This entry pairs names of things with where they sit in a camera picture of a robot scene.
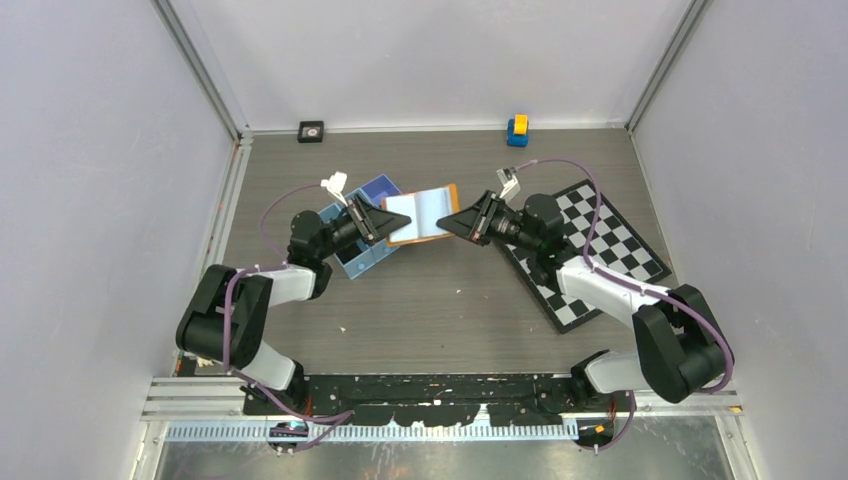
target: yellow and blue toy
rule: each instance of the yellow and blue toy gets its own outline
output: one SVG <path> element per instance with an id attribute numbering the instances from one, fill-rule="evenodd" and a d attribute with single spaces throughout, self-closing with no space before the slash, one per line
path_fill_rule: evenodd
<path id="1" fill-rule="evenodd" d="M 506 124 L 506 144 L 511 147 L 526 147 L 530 140 L 529 126 L 530 121 L 527 120 L 527 115 L 516 115 L 515 118 L 510 118 Z"/>

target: gray wall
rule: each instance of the gray wall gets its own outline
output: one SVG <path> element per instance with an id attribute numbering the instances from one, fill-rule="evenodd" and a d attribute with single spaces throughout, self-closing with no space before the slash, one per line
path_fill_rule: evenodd
<path id="1" fill-rule="evenodd" d="M 848 4 L 714 2 L 636 135 L 768 478 L 848 467 Z"/>
<path id="2" fill-rule="evenodd" d="M 624 122 L 689 0 L 175 3 L 230 110 L 276 130 Z"/>
<path id="3" fill-rule="evenodd" d="M 146 0 L 0 6 L 0 478 L 126 478 L 231 154 Z"/>

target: blue container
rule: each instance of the blue container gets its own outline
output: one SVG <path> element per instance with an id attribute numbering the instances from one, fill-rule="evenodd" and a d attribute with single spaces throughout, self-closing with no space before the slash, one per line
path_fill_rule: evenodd
<path id="1" fill-rule="evenodd" d="M 383 203 L 384 198 L 391 197 L 393 195 L 400 195 L 401 192 L 395 184 L 389 180 L 389 177 L 380 175 L 374 180 L 371 180 L 365 185 L 348 193 L 345 195 L 345 198 L 351 198 L 357 193 L 362 195 L 362 198 L 370 202 L 371 205 L 379 207 Z M 341 205 L 334 203 L 318 212 L 318 215 L 321 216 L 321 220 L 323 220 L 324 223 L 327 223 L 330 220 L 337 218 L 341 215 L 341 213 Z M 386 239 L 380 240 L 370 248 L 365 242 L 360 240 L 356 242 L 356 244 L 336 252 L 335 257 L 344 269 L 345 273 L 347 273 L 347 276 L 354 279 L 359 275 L 362 275 L 364 271 L 376 265 L 380 260 L 388 257 L 398 248 L 400 247 L 388 246 Z"/>

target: yellow block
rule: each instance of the yellow block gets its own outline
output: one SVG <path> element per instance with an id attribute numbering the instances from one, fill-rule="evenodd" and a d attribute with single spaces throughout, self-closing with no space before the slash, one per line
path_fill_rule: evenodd
<path id="1" fill-rule="evenodd" d="M 527 115 L 515 116 L 515 129 L 513 133 L 516 135 L 527 135 Z"/>

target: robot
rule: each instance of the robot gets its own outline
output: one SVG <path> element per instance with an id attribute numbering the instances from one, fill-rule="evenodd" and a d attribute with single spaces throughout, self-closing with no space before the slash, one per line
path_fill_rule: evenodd
<path id="1" fill-rule="evenodd" d="M 517 192 L 514 173 L 498 172 L 505 186 L 501 193 L 487 190 L 437 225 L 478 246 L 499 241 L 535 252 L 528 266 L 538 284 L 595 305 L 633 329 L 636 351 L 601 351 L 571 369 L 568 395 L 575 407 L 614 392 L 646 389 L 679 403 L 732 367 L 732 353 L 728 362 L 729 348 L 698 289 L 644 284 L 591 264 L 563 235 L 563 217 L 552 196 L 531 195 L 521 210 L 507 204 Z M 345 212 L 329 223 L 311 210 L 296 215 L 287 266 L 258 272 L 209 267 L 177 329 L 179 348 L 238 369 L 293 408 L 304 404 L 308 381 L 301 364 L 262 340 L 268 308 L 319 298 L 332 274 L 328 257 L 358 240 L 374 244 L 410 222 L 358 195 L 345 200 L 330 193 L 345 202 Z M 673 299 L 674 305 L 663 298 Z M 231 301 L 231 318 L 225 318 Z"/>

